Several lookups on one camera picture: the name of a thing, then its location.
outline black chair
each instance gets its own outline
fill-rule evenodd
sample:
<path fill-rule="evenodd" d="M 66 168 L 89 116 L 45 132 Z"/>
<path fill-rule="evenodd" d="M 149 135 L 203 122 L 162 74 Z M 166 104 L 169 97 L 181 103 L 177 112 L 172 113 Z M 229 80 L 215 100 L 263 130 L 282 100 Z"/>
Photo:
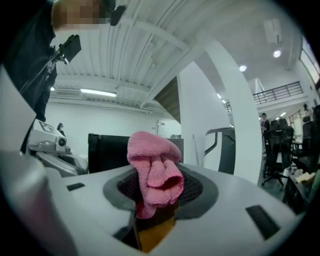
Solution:
<path fill-rule="evenodd" d="M 303 170 L 303 173 L 312 173 L 316 171 L 313 164 L 316 148 L 312 148 L 312 143 L 315 145 L 317 144 L 317 134 L 314 132 L 315 134 L 312 135 L 312 131 L 315 129 L 315 124 L 310 120 L 310 116 L 305 116 L 303 118 L 303 122 L 302 149 L 292 151 L 292 155 L 297 157 L 293 159 L 293 162 L 298 169 Z"/>
<path fill-rule="evenodd" d="M 271 122 L 270 130 L 264 134 L 268 149 L 266 150 L 266 168 L 263 174 L 264 177 L 270 177 L 262 183 L 262 186 L 274 179 L 284 186 L 281 178 L 287 179 L 288 177 L 281 173 L 292 164 L 291 145 L 293 137 L 294 129 L 288 126 L 285 119 Z M 281 163 L 277 163 L 279 153 L 281 153 Z"/>
<path fill-rule="evenodd" d="M 309 151 L 311 145 L 311 128 L 313 122 L 310 120 L 310 116 L 305 116 L 303 118 L 303 126 L 302 126 L 302 150 Z"/>

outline gray equipment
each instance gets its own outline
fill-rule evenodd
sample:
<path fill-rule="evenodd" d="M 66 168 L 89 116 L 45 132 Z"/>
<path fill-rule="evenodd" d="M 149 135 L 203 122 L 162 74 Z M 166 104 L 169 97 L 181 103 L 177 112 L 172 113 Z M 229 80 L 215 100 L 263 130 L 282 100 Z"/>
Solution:
<path fill-rule="evenodd" d="M 53 126 L 40 120 L 36 119 L 33 123 L 28 149 L 45 167 L 58 170 L 63 178 L 88 174 L 88 163 L 71 155 L 67 138 Z"/>

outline towel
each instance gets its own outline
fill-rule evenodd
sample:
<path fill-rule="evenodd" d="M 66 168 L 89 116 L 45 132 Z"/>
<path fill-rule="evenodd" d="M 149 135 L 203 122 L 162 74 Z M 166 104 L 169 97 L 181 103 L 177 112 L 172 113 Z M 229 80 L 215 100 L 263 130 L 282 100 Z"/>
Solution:
<path fill-rule="evenodd" d="M 136 205 L 139 219 L 149 219 L 157 207 L 177 201 L 184 190 L 184 178 L 175 165 L 181 159 L 176 145 L 166 138 L 138 131 L 129 138 L 127 159 L 138 172 L 143 198 Z"/>

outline white ceiling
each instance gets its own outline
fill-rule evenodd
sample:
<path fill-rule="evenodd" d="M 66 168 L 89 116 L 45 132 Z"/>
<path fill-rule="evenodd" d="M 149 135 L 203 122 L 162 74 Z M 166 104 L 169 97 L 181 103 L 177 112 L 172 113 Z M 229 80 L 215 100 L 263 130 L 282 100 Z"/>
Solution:
<path fill-rule="evenodd" d="M 85 104 L 146 114 L 166 113 L 153 98 L 202 53 L 196 34 L 211 33 L 252 79 L 289 62 L 291 23 L 264 0 L 118 0 L 127 5 L 116 27 L 63 31 L 52 44 L 58 47 L 72 34 L 80 36 L 80 53 L 68 64 L 57 64 L 58 77 L 50 102 Z M 269 44 L 263 20 L 278 18 L 283 43 Z M 282 50 L 278 59 L 274 50 Z M 224 87 L 206 57 L 197 61 L 211 74 L 218 92 Z M 80 88 L 116 92 L 118 97 L 87 96 Z"/>

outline black slot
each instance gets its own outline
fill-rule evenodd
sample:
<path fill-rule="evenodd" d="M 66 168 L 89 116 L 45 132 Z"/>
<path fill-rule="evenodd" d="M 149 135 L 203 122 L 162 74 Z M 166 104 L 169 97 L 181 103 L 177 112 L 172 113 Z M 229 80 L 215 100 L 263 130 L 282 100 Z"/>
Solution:
<path fill-rule="evenodd" d="M 279 231 L 279 226 L 260 205 L 248 207 L 246 211 L 265 240 Z"/>
<path fill-rule="evenodd" d="M 83 183 L 76 183 L 76 184 L 72 184 L 72 185 L 66 186 L 66 188 L 67 188 L 69 191 L 77 190 L 77 189 L 80 189 L 80 188 L 82 188 L 82 187 L 85 187 L 85 184 L 83 184 Z"/>

